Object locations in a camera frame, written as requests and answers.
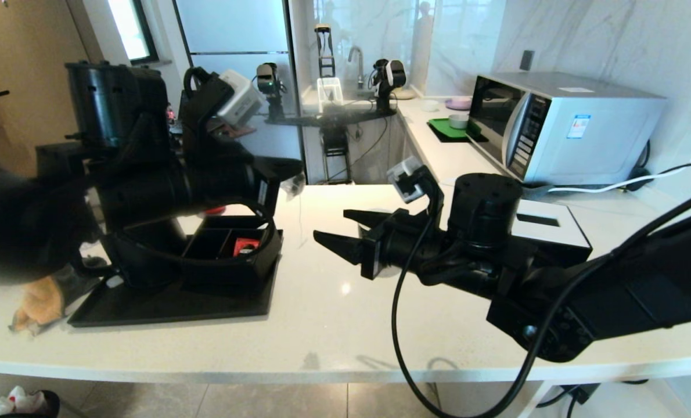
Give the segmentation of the black framed window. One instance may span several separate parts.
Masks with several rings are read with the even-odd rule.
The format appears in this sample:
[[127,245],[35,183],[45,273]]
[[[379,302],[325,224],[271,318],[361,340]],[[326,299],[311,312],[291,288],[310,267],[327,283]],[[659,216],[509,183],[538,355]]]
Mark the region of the black framed window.
[[143,0],[107,0],[131,64],[157,63],[159,55]]

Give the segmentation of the silver refrigerator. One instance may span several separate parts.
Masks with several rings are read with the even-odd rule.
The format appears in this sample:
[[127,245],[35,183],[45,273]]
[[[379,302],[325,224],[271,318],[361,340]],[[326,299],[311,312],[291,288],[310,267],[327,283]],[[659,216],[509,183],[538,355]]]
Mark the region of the silver refrigerator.
[[[234,70],[248,80],[264,63],[277,66],[283,117],[300,116],[300,92],[293,58],[289,17],[285,0],[174,0],[191,66],[222,74]],[[265,122],[269,104],[262,100],[248,126],[255,131],[232,138],[221,125],[213,130],[221,140],[241,143],[250,153],[274,158],[298,159],[306,163],[303,127],[278,126]]]

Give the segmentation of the black power supply brick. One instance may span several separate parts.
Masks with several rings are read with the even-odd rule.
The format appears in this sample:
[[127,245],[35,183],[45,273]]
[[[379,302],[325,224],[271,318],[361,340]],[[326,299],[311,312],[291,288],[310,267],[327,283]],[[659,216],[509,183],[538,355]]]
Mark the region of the black power supply brick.
[[586,403],[601,386],[601,383],[561,385],[560,399],[576,398],[580,404]]

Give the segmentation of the mesh tea bag with tag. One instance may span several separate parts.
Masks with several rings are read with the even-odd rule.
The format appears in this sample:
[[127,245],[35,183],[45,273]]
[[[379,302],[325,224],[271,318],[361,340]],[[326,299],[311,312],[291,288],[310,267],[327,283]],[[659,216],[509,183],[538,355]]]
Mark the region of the mesh tea bag with tag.
[[301,194],[305,190],[307,184],[305,174],[299,172],[297,175],[293,175],[291,178],[287,178],[281,185],[281,189],[285,193],[285,201],[287,203],[296,201],[297,202],[297,226],[298,232],[300,233],[300,240],[303,238],[303,200],[301,199]]

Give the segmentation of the black compartment box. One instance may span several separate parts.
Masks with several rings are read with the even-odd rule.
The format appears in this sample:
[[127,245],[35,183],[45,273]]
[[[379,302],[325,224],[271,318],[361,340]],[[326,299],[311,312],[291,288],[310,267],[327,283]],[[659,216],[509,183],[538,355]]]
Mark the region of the black compartment box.
[[[238,237],[260,240],[253,253],[233,257]],[[182,254],[181,280],[189,289],[253,291],[264,287],[279,256],[282,231],[255,216],[205,218]]]

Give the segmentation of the black serving tray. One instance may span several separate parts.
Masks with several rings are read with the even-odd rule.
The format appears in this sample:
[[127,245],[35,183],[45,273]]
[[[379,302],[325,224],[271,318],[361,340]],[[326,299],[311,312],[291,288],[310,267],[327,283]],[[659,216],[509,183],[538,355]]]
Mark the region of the black serving tray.
[[180,279],[155,289],[100,284],[69,318],[75,328],[158,325],[178,321],[265,316],[279,256],[264,287],[253,291],[189,289]]

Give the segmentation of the black tissue box white lid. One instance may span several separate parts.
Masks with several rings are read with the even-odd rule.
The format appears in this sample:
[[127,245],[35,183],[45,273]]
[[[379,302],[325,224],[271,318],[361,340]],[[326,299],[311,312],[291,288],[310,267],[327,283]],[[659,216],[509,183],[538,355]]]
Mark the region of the black tissue box white lid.
[[533,244],[533,265],[569,268],[589,259],[592,246],[567,206],[520,200],[511,228],[513,236]]

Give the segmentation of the black device white band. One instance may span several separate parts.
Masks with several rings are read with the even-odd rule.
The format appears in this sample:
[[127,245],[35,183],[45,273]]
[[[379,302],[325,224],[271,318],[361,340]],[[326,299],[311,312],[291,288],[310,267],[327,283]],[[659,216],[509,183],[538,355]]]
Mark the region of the black device white band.
[[406,71],[399,59],[378,59],[373,64],[372,87],[376,90],[376,111],[391,112],[390,97],[393,90],[404,87]]

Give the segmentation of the black trash bin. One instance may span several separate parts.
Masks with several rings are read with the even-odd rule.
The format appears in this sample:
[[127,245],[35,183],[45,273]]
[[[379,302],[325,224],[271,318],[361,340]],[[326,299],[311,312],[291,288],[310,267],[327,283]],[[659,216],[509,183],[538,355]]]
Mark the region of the black trash bin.
[[58,418],[60,408],[52,391],[28,392],[18,385],[0,397],[0,418]]

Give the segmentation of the black device green light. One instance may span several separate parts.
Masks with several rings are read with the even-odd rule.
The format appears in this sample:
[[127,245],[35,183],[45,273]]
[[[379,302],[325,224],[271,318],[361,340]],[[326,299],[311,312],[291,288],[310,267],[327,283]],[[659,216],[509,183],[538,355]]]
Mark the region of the black device green light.
[[285,118],[282,105],[282,93],[286,87],[278,77],[276,63],[263,63],[256,68],[256,84],[258,91],[268,101],[268,121],[279,121]]

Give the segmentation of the chrome faucet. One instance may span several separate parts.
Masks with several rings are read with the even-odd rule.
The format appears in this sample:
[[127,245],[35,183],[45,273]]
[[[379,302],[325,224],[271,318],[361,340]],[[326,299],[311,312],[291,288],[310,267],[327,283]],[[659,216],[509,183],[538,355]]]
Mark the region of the chrome faucet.
[[348,53],[347,58],[348,63],[354,64],[354,79],[356,82],[357,90],[362,91],[364,89],[364,53],[359,46],[352,46]]

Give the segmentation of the silver microwave oven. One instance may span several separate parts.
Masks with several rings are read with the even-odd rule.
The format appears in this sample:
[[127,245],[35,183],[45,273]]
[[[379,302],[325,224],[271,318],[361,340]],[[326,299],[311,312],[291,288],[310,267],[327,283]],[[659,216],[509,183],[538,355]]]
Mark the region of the silver microwave oven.
[[667,105],[655,93],[557,71],[481,73],[466,136],[527,185],[627,180]]

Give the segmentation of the green tray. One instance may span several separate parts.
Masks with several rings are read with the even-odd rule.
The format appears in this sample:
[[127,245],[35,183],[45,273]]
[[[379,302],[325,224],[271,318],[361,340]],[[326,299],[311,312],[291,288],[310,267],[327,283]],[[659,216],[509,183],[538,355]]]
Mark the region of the green tray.
[[434,118],[427,122],[427,126],[442,143],[460,143],[475,140],[478,143],[487,142],[488,139],[481,134],[481,128],[469,119],[466,129],[452,129],[448,124],[448,118]]

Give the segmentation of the brown wooden desk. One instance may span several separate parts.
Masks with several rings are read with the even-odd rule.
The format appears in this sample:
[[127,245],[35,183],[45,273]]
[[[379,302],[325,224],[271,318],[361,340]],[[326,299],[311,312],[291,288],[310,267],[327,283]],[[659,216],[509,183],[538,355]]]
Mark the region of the brown wooden desk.
[[239,139],[243,136],[253,134],[257,132],[257,129],[255,127],[251,126],[241,126],[241,127],[232,127],[229,124],[222,124],[218,128],[219,132],[221,133],[224,138],[230,138],[230,139]]

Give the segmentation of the black rig stand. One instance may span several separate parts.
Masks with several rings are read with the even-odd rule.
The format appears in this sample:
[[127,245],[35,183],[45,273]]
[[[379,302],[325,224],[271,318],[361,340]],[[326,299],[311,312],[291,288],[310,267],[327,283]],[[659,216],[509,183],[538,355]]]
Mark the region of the black rig stand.
[[[317,40],[318,69],[320,78],[335,77],[336,66],[332,55],[332,30],[327,24],[316,24],[314,32]],[[322,140],[322,156],[324,183],[349,183],[351,182],[351,162],[349,161],[348,129],[349,125],[357,125],[361,122],[375,121],[380,118],[388,119],[396,114],[396,109],[391,108],[388,114],[380,114],[375,110],[351,111],[345,105],[341,107],[329,107],[325,113],[317,113],[310,117],[290,117],[279,121],[268,121],[267,124],[279,126],[316,127],[319,129]],[[329,158],[341,157],[344,159],[344,168],[336,174],[329,174]]]

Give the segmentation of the orange grey oven glove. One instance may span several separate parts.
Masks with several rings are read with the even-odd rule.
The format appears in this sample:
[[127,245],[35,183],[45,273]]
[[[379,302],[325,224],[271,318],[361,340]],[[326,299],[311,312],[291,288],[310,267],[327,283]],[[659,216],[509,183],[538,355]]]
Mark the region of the orange grey oven glove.
[[9,330],[37,336],[65,316],[70,275],[49,275],[22,286],[23,296]]

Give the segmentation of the black electric kettle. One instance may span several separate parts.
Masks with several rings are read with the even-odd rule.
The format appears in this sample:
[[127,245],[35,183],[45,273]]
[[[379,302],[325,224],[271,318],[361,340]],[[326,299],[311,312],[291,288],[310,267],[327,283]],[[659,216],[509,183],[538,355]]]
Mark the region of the black electric kettle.
[[155,289],[181,277],[175,260],[157,253],[181,256],[186,249],[186,235],[176,219],[167,219],[117,231],[100,239],[113,267],[129,287]]

